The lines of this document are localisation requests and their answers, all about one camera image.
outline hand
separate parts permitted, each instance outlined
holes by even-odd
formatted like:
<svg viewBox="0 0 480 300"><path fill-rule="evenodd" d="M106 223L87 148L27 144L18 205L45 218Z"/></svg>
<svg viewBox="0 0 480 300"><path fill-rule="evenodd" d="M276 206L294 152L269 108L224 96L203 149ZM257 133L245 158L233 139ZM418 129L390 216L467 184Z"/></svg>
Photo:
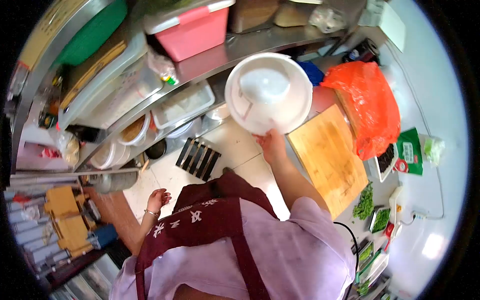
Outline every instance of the hand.
<svg viewBox="0 0 480 300"><path fill-rule="evenodd" d="M273 128L267 131L265 136L252 134L256 138L257 143L264 151L265 161L272 165L273 163L281 163L287 158L285 150L285 140L283 135L279 134L277 129Z"/></svg>
<svg viewBox="0 0 480 300"><path fill-rule="evenodd" d="M170 199L172 199L172 197L170 197L170 193L167 192L166 189L154 190L150 197L148 197L147 209L152 213L158 214L160 208L167 204Z"/></svg>

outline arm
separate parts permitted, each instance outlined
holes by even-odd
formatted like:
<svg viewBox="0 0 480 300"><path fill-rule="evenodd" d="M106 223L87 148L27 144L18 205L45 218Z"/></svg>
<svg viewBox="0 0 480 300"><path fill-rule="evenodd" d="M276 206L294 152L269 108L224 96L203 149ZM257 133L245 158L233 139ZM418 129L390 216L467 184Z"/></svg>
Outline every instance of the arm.
<svg viewBox="0 0 480 300"><path fill-rule="evenodd" d="M147 210L159 215L162 206L167 204L170 199L172 199L172 197L170 197L170 193L167 192L166 189L154 190L148 198ZM156 221L158 221L157 216L149 212L145 212L142 219L142 224L140 225L140 232L138 233L139 239L135 245L135 249L132 252L133 255L138 255L147 233L150 231Z"/></svg>
<svg viewBox="0 0 480 300"><path fill-rule="evenodd" d="M323 197L288 158L285 140L276 129L269 130L265 136L254 135L254 137L264 151L265 161L272 168L275 181L289 210L298 198L309 197L320 208L330 212Z"/></svg>

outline green packaging bag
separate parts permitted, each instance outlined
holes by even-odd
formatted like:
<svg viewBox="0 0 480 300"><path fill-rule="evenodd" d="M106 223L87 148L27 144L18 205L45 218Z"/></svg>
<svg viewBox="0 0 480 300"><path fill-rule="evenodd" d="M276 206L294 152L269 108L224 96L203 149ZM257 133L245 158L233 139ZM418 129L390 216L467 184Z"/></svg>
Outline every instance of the green packaging bag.
<svg viewBox="0 0 480 300"><path fill-rule="evenodd" d="M396 143L398 148L398 160L393 167L394 170L422 175L423 160L421 158L421 146L417 128L402 132Z"/></svg>

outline black cable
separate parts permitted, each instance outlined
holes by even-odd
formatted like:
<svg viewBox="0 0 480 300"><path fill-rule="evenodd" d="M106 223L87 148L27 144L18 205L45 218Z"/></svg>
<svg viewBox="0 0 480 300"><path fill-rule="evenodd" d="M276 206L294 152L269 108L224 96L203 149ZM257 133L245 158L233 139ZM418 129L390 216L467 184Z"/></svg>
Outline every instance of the black cable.
<svg viewBox="0 0 480 300"><path fill-rule="evenodd" d="M353 238L353 243L355 244L355 251L356 251L356 255L357 255L357 264L355 265L355 274L357 273L357 270L359 268L359 246L357 244L357 239L355 238L355 235L353 234L352 230L350 228L348 228L347 225L343 224L343 223L340 223L340 222L333 222L333 224L338 224L338 225L342 225L343 227L345 227L349 232L350 234L352 235L352 238ZM348 296L350 295L350 291L352 290L352 286L353 286L353 282L350 284L350 286L348 287L348 290L344 296L344 299L348 299Z"/></svg>

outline purple shirt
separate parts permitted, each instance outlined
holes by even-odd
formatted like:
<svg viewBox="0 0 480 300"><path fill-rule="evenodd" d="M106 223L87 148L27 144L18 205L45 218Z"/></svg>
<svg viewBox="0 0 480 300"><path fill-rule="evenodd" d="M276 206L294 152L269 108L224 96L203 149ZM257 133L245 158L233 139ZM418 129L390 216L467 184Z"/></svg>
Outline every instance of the purple shirt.
<svg viewBox="0 0 480 300"><path fill-rule="evenodd" d="M328 212L306 197L295 201L283 222L243 199L240 209L245 238L271 299L342 299L355 277L355 258ZM123 263L110 299L137 299L135 261L132 256ZM145 270L149 300L170 300L183 283L249 299L230 238L170 249Z"/></svg>

